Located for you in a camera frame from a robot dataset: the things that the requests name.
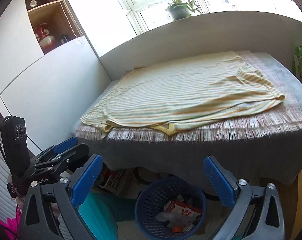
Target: teal pants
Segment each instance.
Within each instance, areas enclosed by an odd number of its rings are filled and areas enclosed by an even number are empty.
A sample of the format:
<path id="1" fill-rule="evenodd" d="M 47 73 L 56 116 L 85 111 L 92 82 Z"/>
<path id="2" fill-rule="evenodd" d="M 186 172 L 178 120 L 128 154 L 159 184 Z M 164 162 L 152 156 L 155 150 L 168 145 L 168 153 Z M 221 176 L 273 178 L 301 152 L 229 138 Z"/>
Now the teal pants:
<path id="1" fill-rule="evenodd" d="M 134 220 L 135 199 L 89 193 L 79 213 L 98 240 L 118 240 L 117 222 Z"/>

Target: wooden furniture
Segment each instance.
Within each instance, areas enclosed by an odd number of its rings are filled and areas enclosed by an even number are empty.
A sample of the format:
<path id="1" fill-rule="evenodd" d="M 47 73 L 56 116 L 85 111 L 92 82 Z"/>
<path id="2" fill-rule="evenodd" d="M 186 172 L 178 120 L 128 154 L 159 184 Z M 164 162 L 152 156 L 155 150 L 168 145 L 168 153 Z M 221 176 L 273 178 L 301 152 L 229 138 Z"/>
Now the wooden furniture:
<path id="1" fill-rule="evenodd" d="M 80 31 L 64 0 L 46 0 L 46 2 L 27 11 L 32 28 L 35 29 L 40 24 L 46 23 L 49 35 L 55 37 L 58 46 L 62 45 L 60 41 L 62 36 L 65 36 L 68 41 L 76 36 L 80 37 Z"/>
<path id="2" fill-rule="evenodd" d="M 302 230 L 302 170 L 290 186 L 264 178 L 261 186 L 266 186 L 269 182 L 276 185 L 280 196 L 286 239 L 294 240 Z"/>

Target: striped shirt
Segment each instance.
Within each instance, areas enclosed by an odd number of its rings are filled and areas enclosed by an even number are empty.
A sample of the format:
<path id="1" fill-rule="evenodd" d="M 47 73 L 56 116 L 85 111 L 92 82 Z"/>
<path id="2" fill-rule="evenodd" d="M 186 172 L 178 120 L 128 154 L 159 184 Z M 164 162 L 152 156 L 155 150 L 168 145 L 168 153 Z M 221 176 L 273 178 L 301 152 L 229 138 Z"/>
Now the striped shirt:
<path id="1" fill-rule="evenodd" d="M 150 127 L 168 135 L 270 109 L 285 96 L 235 52 L 138 68 L 124 76 L 81 121 Z"/>

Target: bolt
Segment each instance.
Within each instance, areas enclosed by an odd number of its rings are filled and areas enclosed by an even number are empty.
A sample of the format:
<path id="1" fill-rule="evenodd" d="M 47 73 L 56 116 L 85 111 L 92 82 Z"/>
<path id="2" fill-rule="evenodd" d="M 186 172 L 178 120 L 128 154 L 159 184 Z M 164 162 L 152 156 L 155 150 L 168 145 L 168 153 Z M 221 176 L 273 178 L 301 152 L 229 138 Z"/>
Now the bolt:
<path id="1" fill-rule="evenodd" d="M 242 186 L 245 186 L 247 184 L 246 180 L 245 179 L 239 179 L 238 180 L 238 183 Z"/>
<path id="2" fill-rule="evenodd" d="M 31 187 L 35 187 L 36 185 L 38 185 L 38 182 L 36 180 L 34 180 L 33 182 L 30 183 Z"/>
<path id="3" fill-rule="evenodd" d="M 61 178 L 59 181 L 60 181 L 60 183 L 62 183 L 62 184 L 67 183 L 67 182 L 68 182 L 68 178 L 67 178 L 67 177 L 63 177 L 63 178 Z"/>
<path id="4" fill-rule="evenodd" d="M 275 185 L 273 183 L 269 183 L 269 186 L 268 186 L 270 189 L 275 189 Z"/>

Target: blue gripper pad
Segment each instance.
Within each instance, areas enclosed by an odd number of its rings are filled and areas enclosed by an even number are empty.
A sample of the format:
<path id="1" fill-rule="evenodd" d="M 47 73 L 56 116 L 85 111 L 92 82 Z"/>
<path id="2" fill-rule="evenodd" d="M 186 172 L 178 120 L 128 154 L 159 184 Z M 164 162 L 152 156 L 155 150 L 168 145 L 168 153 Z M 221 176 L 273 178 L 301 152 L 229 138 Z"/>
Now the blue gripper pad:
<path id="1" fill-rule="evenodd" d="M 219 196 L 223 206 L 233 208 L 235 205 L 234 190 L 210 157 L 204 160 L 204 172 Z"/>
<path id="2" fill-rule="evenodd" d="M 73 186 L 71 203 L 74 207 L 83 204 L 101 170 L 102 157 L 97 155 Z"/>
<path id="3" fill-rule="evenodd" d="M 76 137 L 72 137 L 60 144 L 58 144 L 55 149 L 53 150 L 54 154 L 60 154 L 65 152 L 66 150 L 70 149 L 73 146 L 76 146 L 78 143 L 78 139 Z"/>

